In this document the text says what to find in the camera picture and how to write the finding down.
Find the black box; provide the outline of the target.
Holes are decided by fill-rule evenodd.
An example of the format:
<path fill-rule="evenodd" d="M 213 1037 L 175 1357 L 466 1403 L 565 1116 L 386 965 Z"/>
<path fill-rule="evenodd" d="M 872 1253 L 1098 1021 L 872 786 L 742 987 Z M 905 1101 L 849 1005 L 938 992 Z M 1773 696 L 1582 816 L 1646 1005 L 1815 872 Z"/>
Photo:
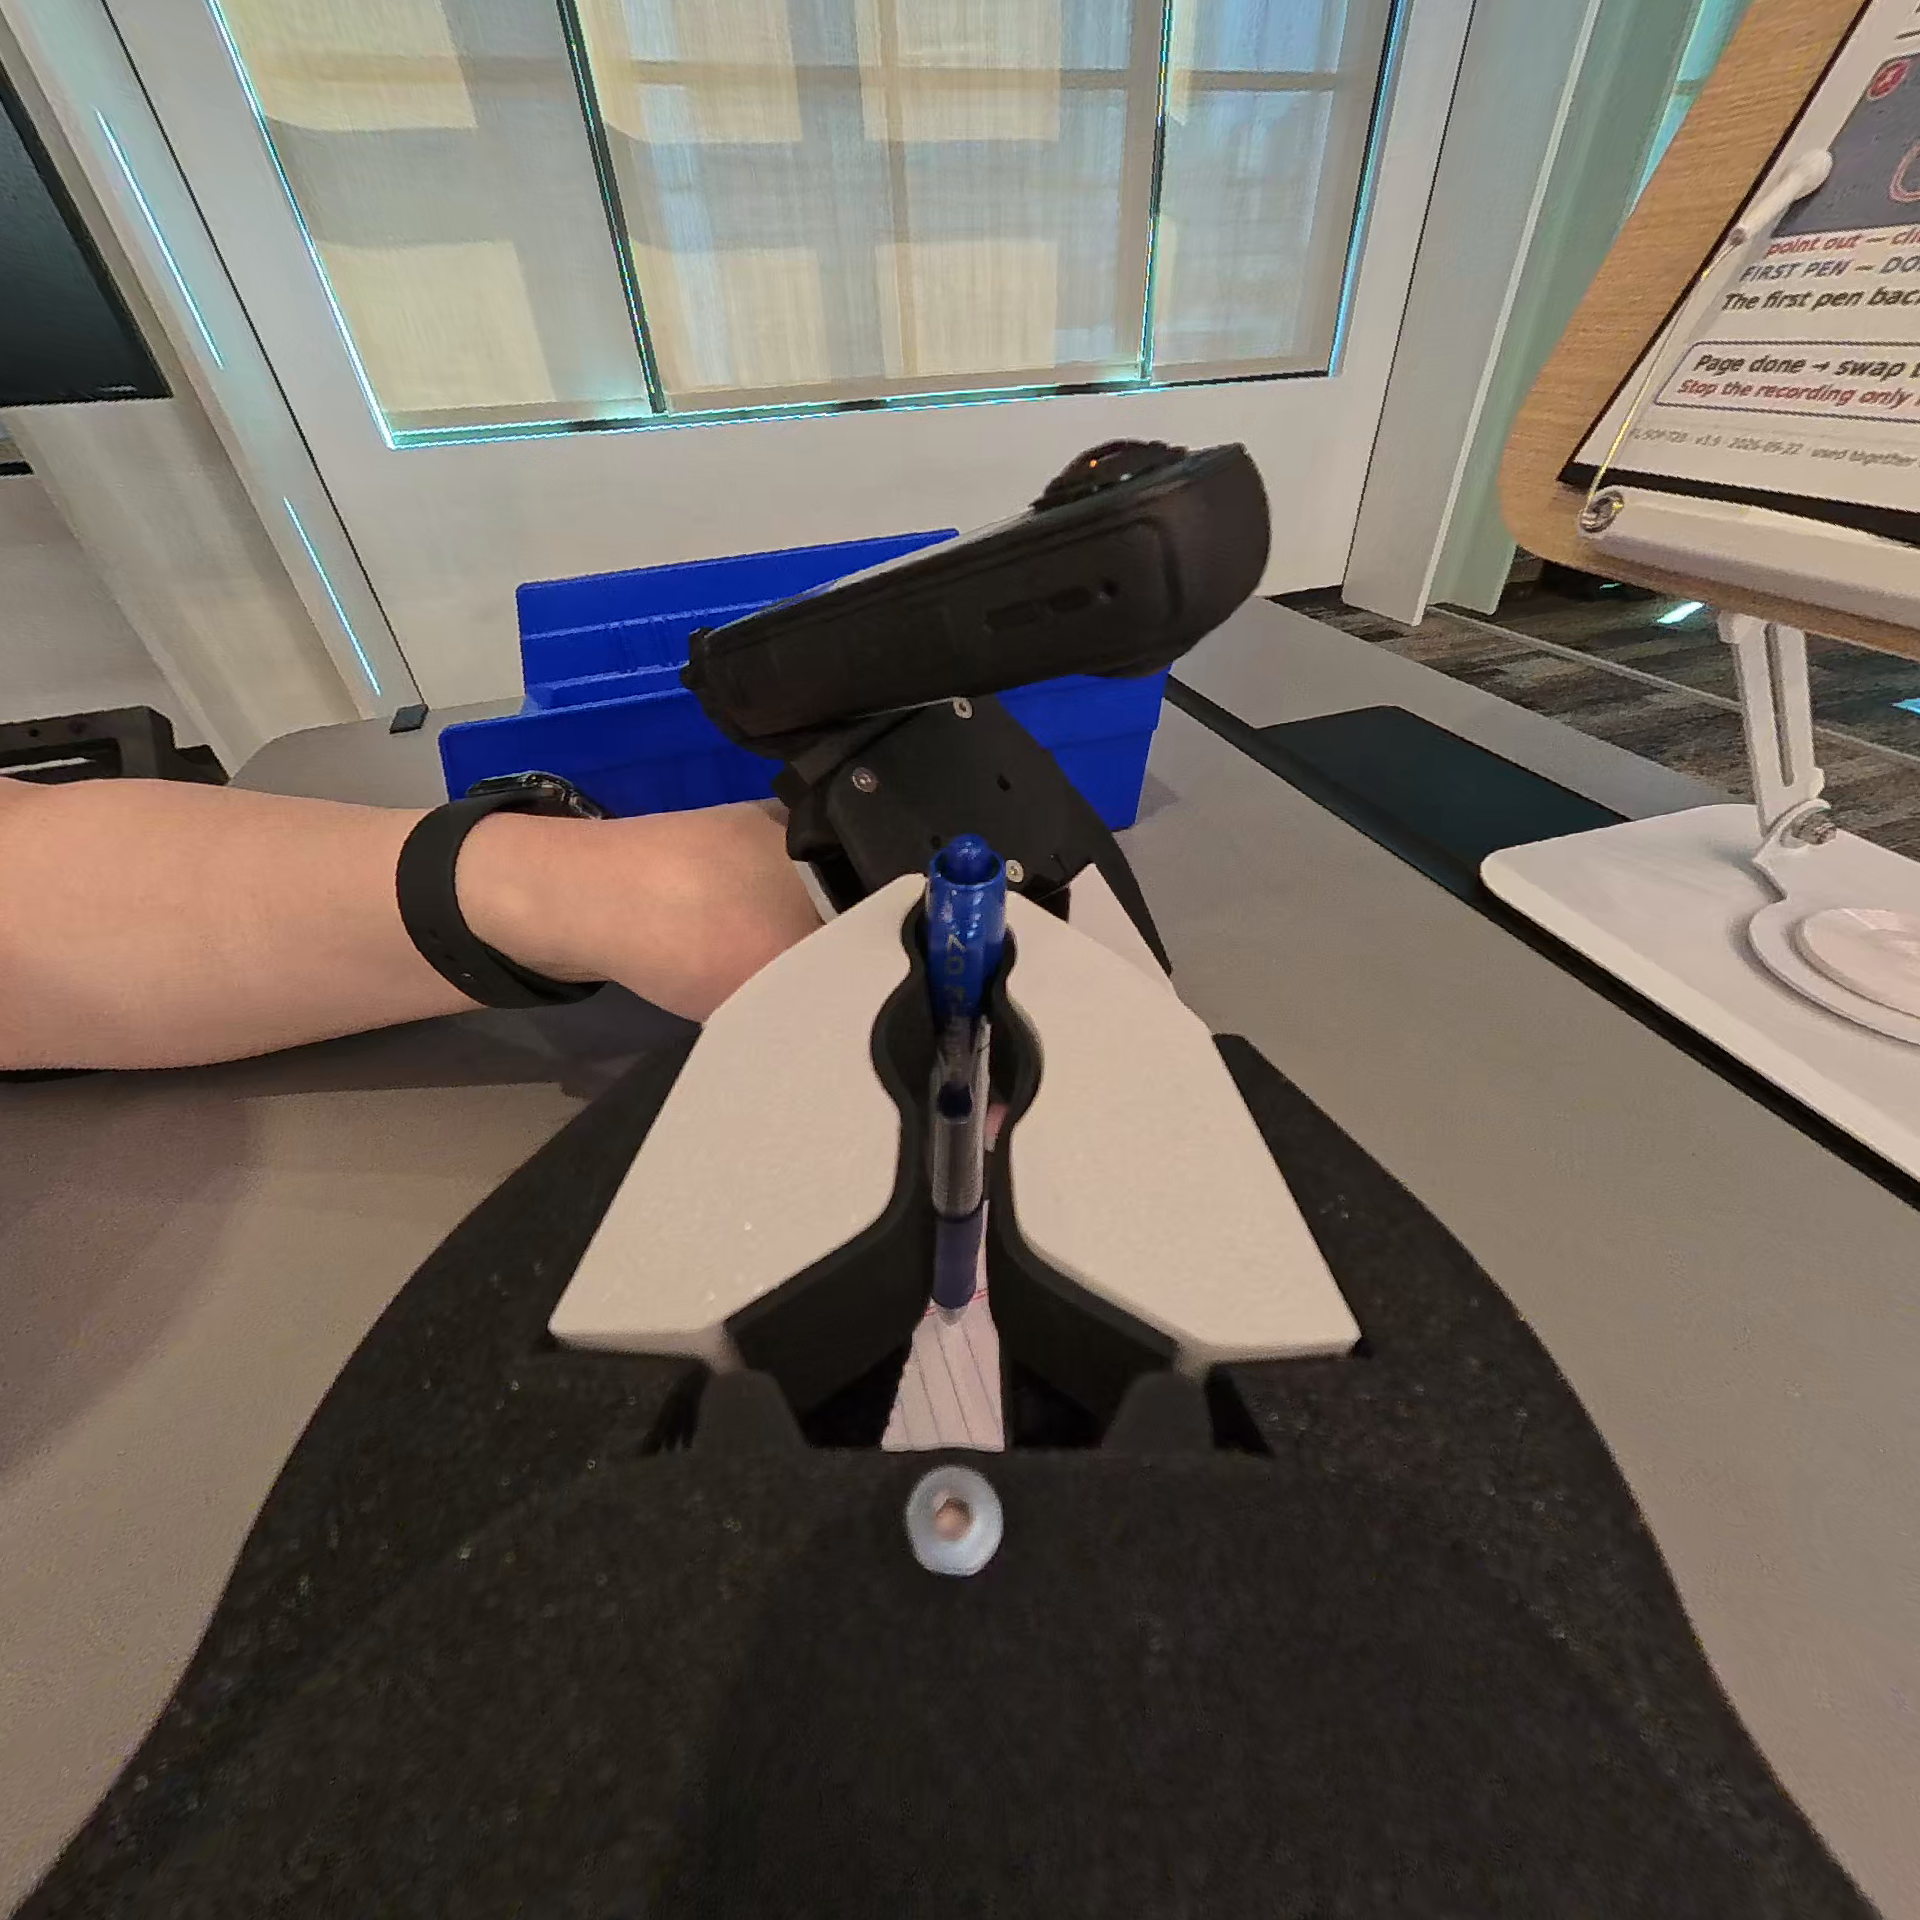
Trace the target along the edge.
<path fill-rule="evenodd" d="M 1 724 L 1 774 L 26 785 L 162 779 L 225 785 L 213 747 L 185 747 L 151 707 L 80 712 Z"/>

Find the white stand base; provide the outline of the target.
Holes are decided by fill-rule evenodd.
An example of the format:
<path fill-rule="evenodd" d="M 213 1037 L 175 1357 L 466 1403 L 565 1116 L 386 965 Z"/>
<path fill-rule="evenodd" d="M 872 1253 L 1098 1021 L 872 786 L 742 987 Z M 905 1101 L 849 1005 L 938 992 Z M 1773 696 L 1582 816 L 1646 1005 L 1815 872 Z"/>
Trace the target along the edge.
<path fill-rule="evenodd" d="M 1496 900 L 1893 1169 L 1917 1170 L 1917 866 L 1837 826 L 1808 621 L 1916 635 L 1916 549 L 1805 516 L 1608 488 L 1576 532 L 1629 570 L 1729 592 L 1745 805 L 1488 856 Z"/>

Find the wooden document stand board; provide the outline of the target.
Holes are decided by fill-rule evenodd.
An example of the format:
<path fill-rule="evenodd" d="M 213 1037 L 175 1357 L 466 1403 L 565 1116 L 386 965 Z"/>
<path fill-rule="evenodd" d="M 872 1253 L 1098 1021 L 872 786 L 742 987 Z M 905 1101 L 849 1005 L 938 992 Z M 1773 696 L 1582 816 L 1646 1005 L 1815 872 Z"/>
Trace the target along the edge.
<path fill-rule="evenodd" d="M 1717 584 L 1698 568 L 1668 570 L 1607 555 L 1576 530 L 1585 491 L 1561 478 L 1594 416 L 1634 373 L 1693 273 L 1736 218 L 1742 194 L 1775 163 L 1792 124 L 1863 14 L 1864 5 L 1850 2 L 1749 6 L 1535 374 L 1505 435 L 1500 498 L 1511 534 L 1541 561 L 1916 660 L 1912 617 L 1885 621 L 1829 611 L 1802 597 Z"/>

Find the person's left hand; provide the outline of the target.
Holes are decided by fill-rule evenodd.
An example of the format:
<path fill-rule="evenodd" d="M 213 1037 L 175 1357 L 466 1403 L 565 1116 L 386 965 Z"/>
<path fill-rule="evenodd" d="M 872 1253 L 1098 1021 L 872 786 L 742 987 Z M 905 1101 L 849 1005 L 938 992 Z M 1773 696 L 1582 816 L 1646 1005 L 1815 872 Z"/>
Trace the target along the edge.
<path fill-rule="evenodd" d="M 615 982 L 706 1020 L 820 923 L 773 805 L 629 821 L 503 811 L 452 874 L 468 931 L 519 970 Z"/>

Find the white lined notepad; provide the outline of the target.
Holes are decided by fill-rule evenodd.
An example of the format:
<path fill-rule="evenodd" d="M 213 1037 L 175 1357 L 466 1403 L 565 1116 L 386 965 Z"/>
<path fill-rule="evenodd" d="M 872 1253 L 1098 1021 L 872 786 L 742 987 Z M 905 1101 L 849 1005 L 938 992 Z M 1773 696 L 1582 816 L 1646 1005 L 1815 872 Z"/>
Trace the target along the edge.
<path fill-rule="evenodd" d="M 1001 1348 L 984 1286 L 960 1312 L 924 1312 L 880 1449 L 1006 1449 Z"/>

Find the black smartwatch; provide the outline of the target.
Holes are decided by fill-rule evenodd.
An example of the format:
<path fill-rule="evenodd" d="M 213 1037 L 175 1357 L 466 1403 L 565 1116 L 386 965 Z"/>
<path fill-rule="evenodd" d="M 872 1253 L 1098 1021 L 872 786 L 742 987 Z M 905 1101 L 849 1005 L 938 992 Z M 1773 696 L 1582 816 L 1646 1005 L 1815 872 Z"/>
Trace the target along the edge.
<path fill-rule="evenodd" d="M 460 904 L 457 869 L 480 824 L 526 813 L 545 821 L 604 824 L 612 813 L 560 774 L 496 774 L 432 808 L 408 829 L 396 861 L 400 923 L 421 958 L 468 1001 L 488 1010 L 542 1010 L 596 997 L 605 981 L 565 981 L 522 966 L 482 941 Z"/>

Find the person's left forearm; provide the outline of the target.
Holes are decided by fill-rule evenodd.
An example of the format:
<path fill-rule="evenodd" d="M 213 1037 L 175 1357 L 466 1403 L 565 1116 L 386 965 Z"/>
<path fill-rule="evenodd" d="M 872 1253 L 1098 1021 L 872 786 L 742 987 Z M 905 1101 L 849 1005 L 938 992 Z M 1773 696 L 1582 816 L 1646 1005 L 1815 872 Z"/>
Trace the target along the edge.
<path fill-rule="evenodd" d="M 421 813 L 1 782 L 1 1069 L 221 1065 L 461 1014 L 400 918 Z"/>

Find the blue plastic bin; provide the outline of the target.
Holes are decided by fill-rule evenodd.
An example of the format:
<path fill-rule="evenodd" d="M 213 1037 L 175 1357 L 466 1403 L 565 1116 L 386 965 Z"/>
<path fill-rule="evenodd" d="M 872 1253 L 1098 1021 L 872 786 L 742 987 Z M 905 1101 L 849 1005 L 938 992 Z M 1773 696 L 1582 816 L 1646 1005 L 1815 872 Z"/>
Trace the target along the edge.
<path fill-rule="evenodd" d="M 522 700 L 513 714 L 444 726 L 447 801 L 519 774 L 560 777 L 612 819 L 768 801 L 777 765 L 728 740 L 680 683 L 687 637 L 952 537 L 925 530 L 522 584 Z"/>

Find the blue pen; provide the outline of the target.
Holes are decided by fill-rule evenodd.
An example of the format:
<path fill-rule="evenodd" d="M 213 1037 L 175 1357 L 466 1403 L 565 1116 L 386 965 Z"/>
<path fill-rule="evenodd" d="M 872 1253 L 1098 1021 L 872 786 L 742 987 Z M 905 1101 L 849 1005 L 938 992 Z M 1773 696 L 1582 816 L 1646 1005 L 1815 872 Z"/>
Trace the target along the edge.
<path fill-rule="evenodd" d="M 924 963 L 932 1027 L 927 1081 L 930 1302 L 958 1318 L 975 1296 L 984 1232 L 991 1096 L 989 995 L 1001 972 L 1006 869 L 978 835 L 932 856 L 924 896 Z"/>

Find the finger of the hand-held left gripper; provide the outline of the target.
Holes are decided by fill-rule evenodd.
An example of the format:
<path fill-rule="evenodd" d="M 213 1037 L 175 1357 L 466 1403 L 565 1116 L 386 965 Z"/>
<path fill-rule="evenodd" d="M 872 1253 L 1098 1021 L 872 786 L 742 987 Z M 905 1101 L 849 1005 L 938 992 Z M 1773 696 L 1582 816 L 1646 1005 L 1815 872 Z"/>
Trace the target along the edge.
<path fill-rule="evenodd" d="M 1140 972 L 1170 982 L 1173 966 L 1160 931 L 1117 842 L 1103 842 L 1089 864 L 1072 878 L 1072 926 Z"/>

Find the black wall monitor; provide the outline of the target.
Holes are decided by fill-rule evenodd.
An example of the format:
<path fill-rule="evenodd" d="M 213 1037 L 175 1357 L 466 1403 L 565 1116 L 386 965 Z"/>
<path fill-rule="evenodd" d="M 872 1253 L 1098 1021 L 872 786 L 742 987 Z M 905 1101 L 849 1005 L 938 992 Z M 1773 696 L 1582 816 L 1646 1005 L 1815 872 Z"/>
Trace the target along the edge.
<path fill-rule="evenodd" d="M 169 400 L 12 77 L 1 114 L 1 405 Z"/>

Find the printed instruction sheet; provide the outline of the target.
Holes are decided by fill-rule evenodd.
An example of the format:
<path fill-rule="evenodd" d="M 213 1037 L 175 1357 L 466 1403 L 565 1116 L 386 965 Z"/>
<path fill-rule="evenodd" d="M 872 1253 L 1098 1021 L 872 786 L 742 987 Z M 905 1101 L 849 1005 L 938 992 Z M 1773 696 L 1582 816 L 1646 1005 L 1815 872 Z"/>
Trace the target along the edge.
<path fill-rule="evenodd" d="M 1591 485 L 1917 508 L 1917 6 L 1864 5 L 1676 320 L 1570 461 Z"/>

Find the dark desk mat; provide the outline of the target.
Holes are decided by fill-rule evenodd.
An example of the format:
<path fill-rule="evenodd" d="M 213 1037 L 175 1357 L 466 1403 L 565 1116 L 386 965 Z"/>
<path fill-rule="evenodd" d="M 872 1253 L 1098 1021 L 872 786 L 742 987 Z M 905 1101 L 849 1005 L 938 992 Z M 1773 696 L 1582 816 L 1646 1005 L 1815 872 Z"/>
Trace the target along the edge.
<path fill-rule="evenodd" d="M 1486 857 L 1625 821 L 1400 707 L 1253 726 L 1180 680 L 1167 682 L 1167 705 L 1493 918 L 1501 907 L 1480 880 Z"/>

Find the large window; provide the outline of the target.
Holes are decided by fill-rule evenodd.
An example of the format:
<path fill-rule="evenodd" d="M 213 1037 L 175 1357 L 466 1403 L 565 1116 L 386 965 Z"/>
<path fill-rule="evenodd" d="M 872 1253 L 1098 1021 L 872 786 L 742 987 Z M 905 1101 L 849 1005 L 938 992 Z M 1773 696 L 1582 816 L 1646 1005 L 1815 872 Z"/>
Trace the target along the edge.
<path fill-rule="evenodd" d="M 1385 2 L 230 2 L 390 445 L 1322 377 Z"/>

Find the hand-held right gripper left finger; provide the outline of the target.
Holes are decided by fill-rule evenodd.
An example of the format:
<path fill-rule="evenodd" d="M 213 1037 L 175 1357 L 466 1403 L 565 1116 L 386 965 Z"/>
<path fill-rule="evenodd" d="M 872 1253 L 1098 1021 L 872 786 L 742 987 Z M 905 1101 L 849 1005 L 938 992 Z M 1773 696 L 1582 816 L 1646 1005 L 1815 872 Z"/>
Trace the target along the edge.
<path fill-rule="evenodd" d="M 937 1237 L 920 893 L 884 883 L 706 1020 L 551 1309 L 558 1356 L 765 1376 L 812 1445 L 880 1446 Z"/>

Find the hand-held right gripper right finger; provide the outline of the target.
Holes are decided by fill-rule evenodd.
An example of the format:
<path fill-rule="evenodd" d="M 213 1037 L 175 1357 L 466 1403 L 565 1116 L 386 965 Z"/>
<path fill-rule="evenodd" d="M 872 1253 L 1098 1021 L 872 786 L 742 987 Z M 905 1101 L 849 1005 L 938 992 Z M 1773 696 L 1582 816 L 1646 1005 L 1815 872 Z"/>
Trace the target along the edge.
<path fill-rule="evenodd" d="M 1007 1438 L 1094 1442 L 1138 1380 L 1344 1360 L 1359 1323 L 1230 1056 L 1153 966 L 1009 917 L 986 1285 Z"/>

